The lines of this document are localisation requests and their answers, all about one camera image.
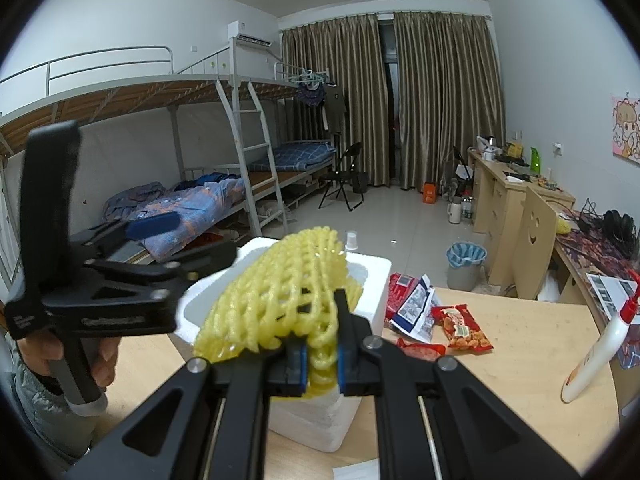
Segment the grey jacket left forearm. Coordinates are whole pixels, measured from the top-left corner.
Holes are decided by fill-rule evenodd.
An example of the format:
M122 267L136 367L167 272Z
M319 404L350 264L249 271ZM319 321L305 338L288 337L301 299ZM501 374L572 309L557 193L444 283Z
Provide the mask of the grey jacket left forearm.
M1 341L1 392L50 471L65 474L90 451L101 416L74 413L55 380L38 376L23 362L15 341Z

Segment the person's left hand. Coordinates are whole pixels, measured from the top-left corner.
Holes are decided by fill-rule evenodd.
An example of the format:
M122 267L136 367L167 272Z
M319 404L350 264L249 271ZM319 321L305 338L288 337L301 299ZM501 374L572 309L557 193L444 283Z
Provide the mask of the person's left hand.
M48 332L34 333L16 342L26 366L41 376L50 376L50 361L64 356L62 342ZM106 388L114 382L120 338L104 338L99 342L98 356L92 363L92 377L99 387Z

